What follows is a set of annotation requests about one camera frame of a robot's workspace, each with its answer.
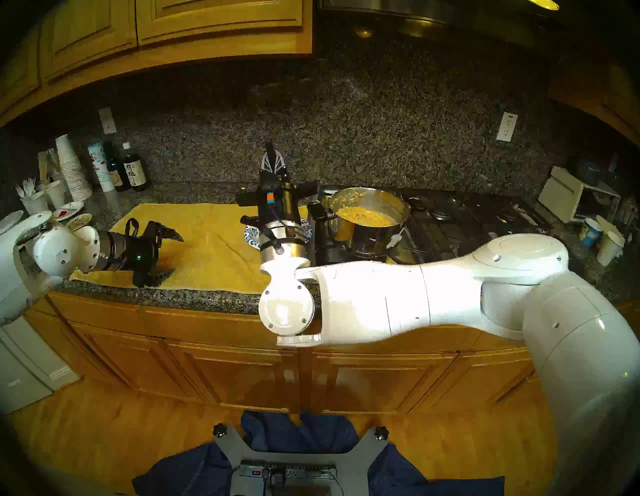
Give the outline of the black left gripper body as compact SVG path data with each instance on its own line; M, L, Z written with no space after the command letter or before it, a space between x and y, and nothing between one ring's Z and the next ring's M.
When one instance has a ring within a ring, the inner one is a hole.
M125 248L120 256L119 270L152 273L159 257L158 236L156 234L139 237L124 235L124 239Z

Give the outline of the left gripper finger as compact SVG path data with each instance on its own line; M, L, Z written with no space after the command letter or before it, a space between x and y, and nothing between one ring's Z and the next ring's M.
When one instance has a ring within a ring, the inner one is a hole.
M174 229L168 228L159 222L148 222L145 227L145 239L154 246L161 246L164 239L184 242L184 239Z
M161 286L169 277L174 274L175 270L170 269L159 273L144 273L142 271L134 271L134 286L137 288L153 288Z

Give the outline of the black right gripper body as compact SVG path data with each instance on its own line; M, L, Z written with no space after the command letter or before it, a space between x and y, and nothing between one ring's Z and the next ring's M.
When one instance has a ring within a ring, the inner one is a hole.
M318 182L294 184L288 175L260 172L258 186L253 190L240 189L237 204L258 208L256 216L242 215L241 223L272 223L290 221L301 223L298 201L318 193Z

